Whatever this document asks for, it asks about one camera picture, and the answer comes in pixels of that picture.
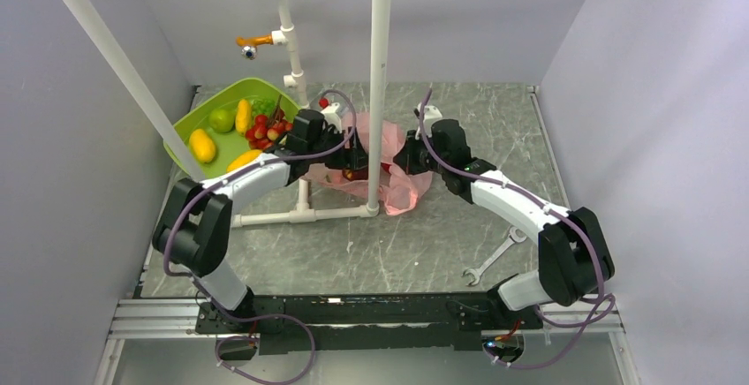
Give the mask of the pink plastic bag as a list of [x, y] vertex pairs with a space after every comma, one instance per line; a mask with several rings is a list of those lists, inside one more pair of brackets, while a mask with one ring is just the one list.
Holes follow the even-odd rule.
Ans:
[[[342, 137], [353, 125], [356, 127], [355, 132], [359, 135], [359, 139], [368, 153], [369, 161], [370, 127], [368, 113], [347, 113], [343, 122], [343, 130], [338, 132], [334, 128], [336, 136]], [[350, 211], [353, 216], [373, 217], [379, 214], [381, 210], [387, 215], [401, 215], [414, 209], [419, 199], [429, 189], [432, 183], [430, 172], [415, 176], [406, 175], [393, 163], [393, 157], [400, 151], [404, 143], [405, 133], [399, 126], [388, 121], [382, 123], [380, 161], [378, 164], [380, 176], [376, 185], [375, 202], [369, 203], [366, 201], [362, 205], [352, 208]], [[391, 164], [389, 173], [381, 170], [380, 164], [382, 162]], [[350, 182], [343, 179], [339, 171], [327, 168], [324, 163], [312, 165], [305, 175], [305, 180], [363, 200], [368, 199], [369, 177], [367, 181]]]

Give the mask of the red fake cherry bunch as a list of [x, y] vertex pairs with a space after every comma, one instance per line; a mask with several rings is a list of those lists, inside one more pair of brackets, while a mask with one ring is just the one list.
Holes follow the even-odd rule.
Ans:
[[293, 115], [289, 109], [283, 107], [284, 97], [279, 95], [270, 99], [277, 101], [276, 110], [271, 117], [254, 116], [252, 112], [250, 127], [244, 135], [251, 149], [266, 149], [292, 129]]

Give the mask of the orange fake fruit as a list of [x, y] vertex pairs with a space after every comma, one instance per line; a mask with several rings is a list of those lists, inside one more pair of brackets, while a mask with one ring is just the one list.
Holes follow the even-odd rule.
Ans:
[[248, 163], [256, 160], [262, 154], [263, 154], [263, 151], [260, 149], [250, 149], [246, 151], [245, 153], [239, 155], [235, 160], [233, 160], [227, 166], [226, 172], [231, 173], [234, 170], [240, 169], [243, 166], [247, 165]]

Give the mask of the green fake pear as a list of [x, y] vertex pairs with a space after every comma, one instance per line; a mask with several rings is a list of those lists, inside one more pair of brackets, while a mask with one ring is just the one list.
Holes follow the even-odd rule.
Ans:
[[208, 115], [208, 125], [216, 133], [228, 133], [234, 129], [235, 113], [233, 109], [213, 109]]

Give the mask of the yellow fake fruit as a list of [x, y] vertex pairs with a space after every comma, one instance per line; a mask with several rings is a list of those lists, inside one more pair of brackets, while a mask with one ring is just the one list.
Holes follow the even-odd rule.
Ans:
[[198, 162], [208, 164], [215, 160], [216, 144], [204, 129], [193, 130], [188, 138], [188, 143], [194, 158]]

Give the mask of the dark red fake apple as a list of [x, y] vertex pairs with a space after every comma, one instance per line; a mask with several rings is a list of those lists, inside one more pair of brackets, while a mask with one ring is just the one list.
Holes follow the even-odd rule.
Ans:
[[[382, 162], [380, 166], [381, 166], [381, 170], [385, 171], [386, 173], [390, 172], [390, 167], [391, 167], [390, 163]], [[369, 177], [368, 168], [365, 167], [362, 169], [343, 169], [342, 176], [343, 178], [351, 182], [359, 181], [359, 180], [367, 181]]]

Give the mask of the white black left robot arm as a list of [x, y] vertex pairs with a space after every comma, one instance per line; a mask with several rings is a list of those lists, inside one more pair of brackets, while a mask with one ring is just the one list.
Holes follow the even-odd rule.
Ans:
[[349, 167], [358, 152], [358, 122], [348, 118], [350, 125], [335, 125], [320, 111], [302, 109], [291, 130], [251, 162], [211, 182], [186, 178], [172, 187], [152, 246], [163, 257], [165, 273], [190, 279], [220, 308], [219, 321], [230, 331], [247, 329], [255, 315], [253, 291], [227, 258], [236, 210], [297, 182], [314, 164]]

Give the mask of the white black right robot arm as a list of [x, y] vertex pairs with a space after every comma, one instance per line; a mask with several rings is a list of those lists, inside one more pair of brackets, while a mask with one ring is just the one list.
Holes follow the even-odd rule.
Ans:
[[570, 306], [615, 274], [591, 209], [564, 208], [515, 184], [495, 165], [472, 155], [458, 121], [435, 122], [427, 137], [408, 132], [394, 162], [408, 175], [439, 174], [450, 192], [502, 217], [537, 245], [537, 269], [505, 279], [491, 292], [487, 316], [498, 328], [509, 327], [531, 306]]

